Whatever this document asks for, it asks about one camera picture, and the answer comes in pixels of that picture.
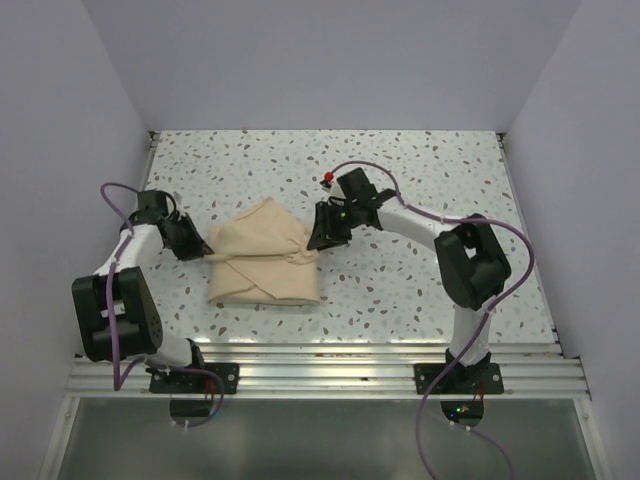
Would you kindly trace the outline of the beige wooden board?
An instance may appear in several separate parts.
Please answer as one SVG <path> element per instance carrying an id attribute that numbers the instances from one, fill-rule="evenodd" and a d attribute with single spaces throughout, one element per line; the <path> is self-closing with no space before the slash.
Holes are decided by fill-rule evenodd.
<path id="1" fill-rule="evenodd" d="M 310 235 L 307 225 L 271 197 L 224 224 L 212 225 L 208 301 L 319 304 L 319 253 L 307 248 Z"/>

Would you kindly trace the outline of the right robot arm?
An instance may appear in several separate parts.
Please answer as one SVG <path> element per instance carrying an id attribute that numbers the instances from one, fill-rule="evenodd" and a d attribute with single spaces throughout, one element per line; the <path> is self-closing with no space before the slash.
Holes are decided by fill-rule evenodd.
<path id="1" fill-rule="evenodd" d="M 328 172 L 321 185 L 329 197 L 315 204 L 309 250 L 346 245 L 355 228 L 366 226 L 401 235 L 435 253 L 442 286 L 454 304 L 445 379 L 454 391 L 470 391 L 481 380 L 479 366 L 490 361 L 489 322 L 483 316 L 511 276 L 487 219 L 472 215 L 447 229 L 442 217 L 420 213 L 404 202 L 396 187 L 379 191 L 361 168 L 339 177 Z"/>

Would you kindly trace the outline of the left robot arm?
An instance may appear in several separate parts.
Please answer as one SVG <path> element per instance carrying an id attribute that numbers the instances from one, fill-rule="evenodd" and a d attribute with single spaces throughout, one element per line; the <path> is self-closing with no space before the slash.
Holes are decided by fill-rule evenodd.
<path id="1" fill-rule="evenodd" d="M 110 362 L 115 378 L 120 364 L 140 359 L 173 369 L 172 379 L 185 392 L 201 390 L 208 379 L 195 342 L 164 331 L 145 279 L 145 268 L 164 250 L 187 262 L 213 254 L 191 217 L 162 190 L 136 193 L 137 209 L 123 219 L 119 239 L 108 259 L 93 274 L 71 286 L 84 355 Z"/>

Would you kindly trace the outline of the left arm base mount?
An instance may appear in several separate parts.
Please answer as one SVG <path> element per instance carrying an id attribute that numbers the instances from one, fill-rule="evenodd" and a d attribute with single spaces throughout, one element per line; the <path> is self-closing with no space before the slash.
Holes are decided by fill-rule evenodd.
<path id="1" fill-rule="evenodd" d="M 149 391 L 154 394 L 221 394 L 237 393 L 240 365 L 212 362 L 196 354 L 187 367 L 148 366 L 151 375 Z"/>

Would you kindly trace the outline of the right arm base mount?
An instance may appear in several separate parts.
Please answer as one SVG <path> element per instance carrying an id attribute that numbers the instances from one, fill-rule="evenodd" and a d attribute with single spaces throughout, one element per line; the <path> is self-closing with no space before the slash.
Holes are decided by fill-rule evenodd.
<path id="1" fill-rule="evenodd" d="M 505 392 L 500 366 L 492 361 L 490 353 L 471 366 L 458 362 L 443 374 L 453 360 L 454 356 L 446 351 L 444 363 L 414 364 L 416 392 L 420 395 L 425 392 L 444 395 L 501 395 Z"/>

